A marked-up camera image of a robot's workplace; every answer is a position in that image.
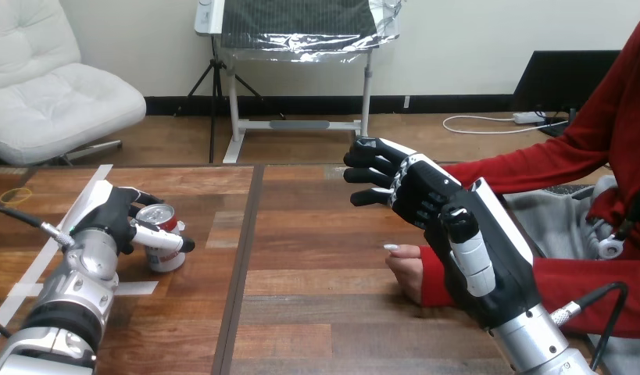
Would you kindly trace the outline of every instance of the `wooden table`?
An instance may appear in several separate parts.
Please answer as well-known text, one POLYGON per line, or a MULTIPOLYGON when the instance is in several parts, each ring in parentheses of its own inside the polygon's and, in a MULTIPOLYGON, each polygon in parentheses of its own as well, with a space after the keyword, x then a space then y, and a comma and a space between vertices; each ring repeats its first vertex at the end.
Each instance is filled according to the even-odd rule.
MULTIPOLYGON (((95 169, 19 171, 0 173, 0 190, 24 185, 33 194, 17 207, 58 223, 95 169)), ((382 245, 422 244, 422 233, 385 207, 352 207, 363 187, 341 175, 338 165, 110 170, 112 184, 174 206, 197 247, 166 274, 149 271, 141 248, 120 256, 120 282, 158 284, 116 297, 98 373, 510 373, 465 314, 400 295, 382 245)), ((45 242, 0 216, 0 305, 45 242)))

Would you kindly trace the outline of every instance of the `human hand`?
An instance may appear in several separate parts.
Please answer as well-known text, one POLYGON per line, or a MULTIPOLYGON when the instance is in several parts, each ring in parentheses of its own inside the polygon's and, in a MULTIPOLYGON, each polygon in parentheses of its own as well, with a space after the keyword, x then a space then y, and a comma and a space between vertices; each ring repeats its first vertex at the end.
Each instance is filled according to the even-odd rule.
POLYGON ((400 288, 416 304, 421 304, 423 285, 423 262, 421 250, 411 245, 385 245, 390 254, 386 258, 388 268, 393 271, 400 288))

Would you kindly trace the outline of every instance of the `robotic hand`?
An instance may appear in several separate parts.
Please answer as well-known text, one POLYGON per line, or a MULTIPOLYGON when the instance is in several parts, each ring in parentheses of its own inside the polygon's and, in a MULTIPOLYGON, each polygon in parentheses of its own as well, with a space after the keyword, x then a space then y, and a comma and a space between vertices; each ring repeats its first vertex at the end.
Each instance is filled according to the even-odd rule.
POLYGON ((484 179, 465 189, 427 156, 378 138, 357 139, 345 164, 347 182, 378 186, 353 194, 352 204, 389 205, 424 229, 450 295, 517 373, 593 373, 559 330, 579 306, 552 316, 542 307, 531 250, 484 179))
POLYGON ((162 202, 135 188, 100 180, 79 197, 60 229, 30 216, 27 222, 59 242, 64 257, 45 280, 23 326, 0 353, 0 375, 94 373, 95 353, 119 283, 117 256, 131 254, 132 241, 179 252, 195 247, 190 238, 135 219, 140 208, 133 203, 162 202))

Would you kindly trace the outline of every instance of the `solar panel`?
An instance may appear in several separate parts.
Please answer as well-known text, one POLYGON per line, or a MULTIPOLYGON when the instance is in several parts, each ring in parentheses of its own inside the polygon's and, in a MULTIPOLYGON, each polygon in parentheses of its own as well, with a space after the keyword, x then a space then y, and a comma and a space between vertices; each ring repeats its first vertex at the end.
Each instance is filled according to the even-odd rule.
POLYGON ((341 51, 376 35, 369 0, 226 0, 221 45, 341 51))

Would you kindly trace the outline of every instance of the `rubber band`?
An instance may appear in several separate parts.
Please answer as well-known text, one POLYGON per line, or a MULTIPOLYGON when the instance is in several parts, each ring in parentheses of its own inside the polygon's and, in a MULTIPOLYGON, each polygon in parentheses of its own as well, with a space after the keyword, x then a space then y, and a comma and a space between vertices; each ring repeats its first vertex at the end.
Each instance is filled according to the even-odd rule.
POLYGON ((28 189, 27 187, 17 187, 15 189, 11 189, 8 191, 5 191, 4 193, 2 193, 2 195, 0 195, 0 203, 2 203, 3 205, 19 205, 20 203, 25 202, 29 197, 32 196, 32 190, 28 189), (8 195, 9 193, 14 193, 13 196, 16 196, 19 192, 25 192, 27 195, 25 195, 24 198, 21 198, 18 201, 6 201, 5 200, 5 196, 8 195))

